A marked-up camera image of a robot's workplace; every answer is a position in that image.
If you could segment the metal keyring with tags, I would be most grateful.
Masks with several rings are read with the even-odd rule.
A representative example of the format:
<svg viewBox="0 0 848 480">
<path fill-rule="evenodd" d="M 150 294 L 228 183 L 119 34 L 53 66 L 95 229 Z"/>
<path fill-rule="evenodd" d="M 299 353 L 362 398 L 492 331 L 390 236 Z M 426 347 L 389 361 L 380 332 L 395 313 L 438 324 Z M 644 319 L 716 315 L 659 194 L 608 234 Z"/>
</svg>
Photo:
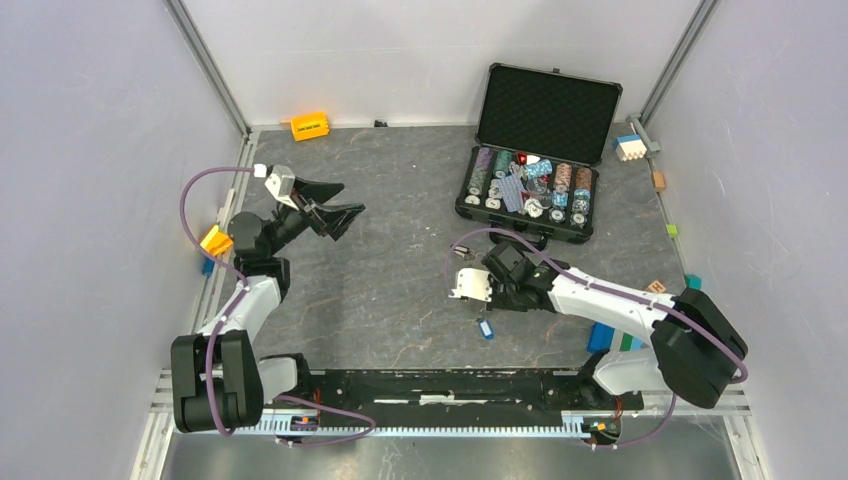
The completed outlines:
<svg viewBox="0 0 848 480">
<path fill-rule="evenodd" d="M 456 254 L 457 256 L 462 257 L 464 259 L 471 259 L 471 258 L 474 257 L 474 252 L 471 249 L 469 249 L 468 247 L 465 247 L 463 245 L 455 246 L 452 249 L 452 252 L 454 254 Z"/>
</svg>

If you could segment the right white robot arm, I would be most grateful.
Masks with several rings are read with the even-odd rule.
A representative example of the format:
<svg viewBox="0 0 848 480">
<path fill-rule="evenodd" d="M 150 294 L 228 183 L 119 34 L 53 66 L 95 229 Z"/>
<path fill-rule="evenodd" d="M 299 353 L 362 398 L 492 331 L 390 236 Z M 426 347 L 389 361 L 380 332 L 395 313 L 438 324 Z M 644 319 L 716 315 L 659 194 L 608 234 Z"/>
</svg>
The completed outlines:
<svg viewBox="0 0 848 480">
<path fill-rule="evenodd" d="M 455 298 L 491 309 L 544 310 L 594 321 L 629 334 L 639 350 L 596 355 L 577 382 L 580 400 L 602 408 L 617 395 L 668 390 L 703 409 L 747 375 L 748 347 L 703 291 L 652 293 L 593 277 L 565 262 L 529 258 L 510 243 L 497 245 L 479 269 L 456 275 Z"/>
</svg>

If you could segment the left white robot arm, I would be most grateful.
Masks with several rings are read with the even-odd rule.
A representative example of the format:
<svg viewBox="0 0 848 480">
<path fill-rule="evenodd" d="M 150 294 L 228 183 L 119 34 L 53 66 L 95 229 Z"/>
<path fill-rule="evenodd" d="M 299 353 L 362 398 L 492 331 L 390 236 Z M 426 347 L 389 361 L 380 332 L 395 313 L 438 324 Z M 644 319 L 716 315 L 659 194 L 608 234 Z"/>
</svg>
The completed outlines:
<svg viewBox="0 0 848 480">
<path fill-rule="evenodd" d="M 291 286 L 290 263 L 280 251 L 311 230 L 339 239 L 365 209 L 361 203 L 332 205 L 341 183 L 295 178 L 270 216 L 242 211 L 226 233 L 236 275 L 231 297 L 209 324 L 171 345 L 173 412 L 182 433 L 217 431 L 225 436 L 256 425 L 277 397 L 302 407 L 314 396 L 308 364 L 299 354 L 256 358 L 253 342 Z"/>
</svg>

